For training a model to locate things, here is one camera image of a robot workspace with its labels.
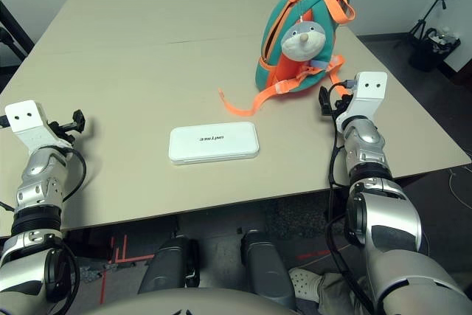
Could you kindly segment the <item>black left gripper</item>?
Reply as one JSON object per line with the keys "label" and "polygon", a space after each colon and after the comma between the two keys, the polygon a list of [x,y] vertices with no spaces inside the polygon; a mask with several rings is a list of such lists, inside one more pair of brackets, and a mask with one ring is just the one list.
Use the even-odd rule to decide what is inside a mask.
{"label": "black left gripper", "polygon": [[85,128],[86,119],[80,109],[76,110],[73,113],[72,119],[73,122],[64,125],[60,125],[58,122],[53,121],[49,124],[49,128],[60,139],[63,139],[68,143],[74,143],[75,138],[70,135],[69,132],[77,131],[79,133],[82,133]]}

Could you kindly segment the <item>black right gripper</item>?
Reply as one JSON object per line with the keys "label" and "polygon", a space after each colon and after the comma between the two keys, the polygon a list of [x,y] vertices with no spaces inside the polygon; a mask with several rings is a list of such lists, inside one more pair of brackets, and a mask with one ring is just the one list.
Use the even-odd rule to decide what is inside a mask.
{"label": "black right gripper", "polygon": [[[343,94],[340,100],[335,101],[334,113],[343,113],[347,110],[353,99],[352,94]],[[319,104],[322,116],[331,115],[330,92],[324,86],[319,89]]]}

